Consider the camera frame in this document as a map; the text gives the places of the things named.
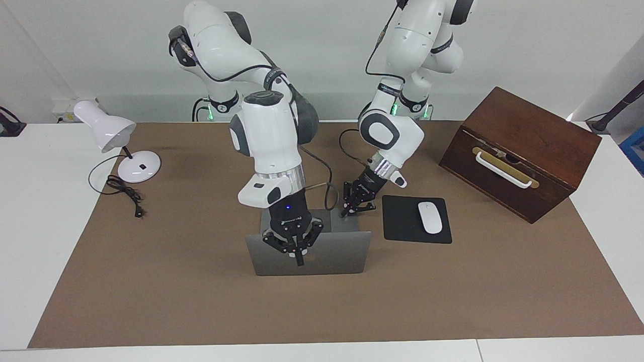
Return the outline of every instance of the brown wooden box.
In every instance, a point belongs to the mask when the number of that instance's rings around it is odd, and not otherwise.
[[[600,140],[496,87],[440,165],[532,224],[577,190]]]

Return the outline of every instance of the white wall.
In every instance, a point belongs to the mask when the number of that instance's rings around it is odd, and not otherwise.
[[[621,101],[635,86],[644,80],[644,36],[615,65],[584,102],[574,111],[573,121],[583,121],[606,113]],[[644,97],[628,105],[606,127],[617,143],[644,126]]]
[[[187,0],[3,1],[74,94],[98,97],[110,113],[188,120],[192,100],[205,93],[167,52],[167,33],[182,22]],[[363,68],[394,0],[211,2],[245,16],[253,45],[287,71],[322,118],[354,118],[371,99],[378,79]],[[463,67],[435,78],[434,118],[464,119],[494,86],[565,117],[644,33],[642,19],[642,0],[480,0],[455,33]],[[45,100],[61,91],[6,28],[0,101],[27,121],[48,120]],[[22,56],[9,59],[16,48]],[[373,69],[383,61],[379,52]]]

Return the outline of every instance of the brown paper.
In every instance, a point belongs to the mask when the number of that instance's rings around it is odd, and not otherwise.
[[[29,347],[644,334],[570,200],[529,225],[437,165],[459,124],[423,124],[402,170],[409,186],[380,194],[444,198],[452,244],[384,240],[378,199],[359,219],[374,234],[365,272],[303,277],[254,274],[244,237],[261,211],[236,199],[253,162],[227,124],[140,124],[129,148],[163,162],[136,185],[148,214],[134,218],[125,195],[99,198]],[[306,146],[339,186],[362,171],[337,146],[350,127],[322,124]],[[357,133],[345,147],[374,152]],[[302,157],[308,184],[324,182],[326,169]],[[322,207],[323,189],[307,197]]]

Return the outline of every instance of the white mouse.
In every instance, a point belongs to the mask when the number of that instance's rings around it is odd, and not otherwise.
[[[427,233],[438,234],[442,230],[439,210],[433,202],[420,202],[418,212],[421,214],[422,226]]]

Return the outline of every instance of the mouse pad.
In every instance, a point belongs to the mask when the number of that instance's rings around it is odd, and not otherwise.
[[[439,210],[442,229],[437,234],[430,234],[422,226],[418,204],[424,201],[433,202]],[[447,207],[442,198],[383,196],[384,238],[402,242],[421,242],[451,244],[450,221]]]

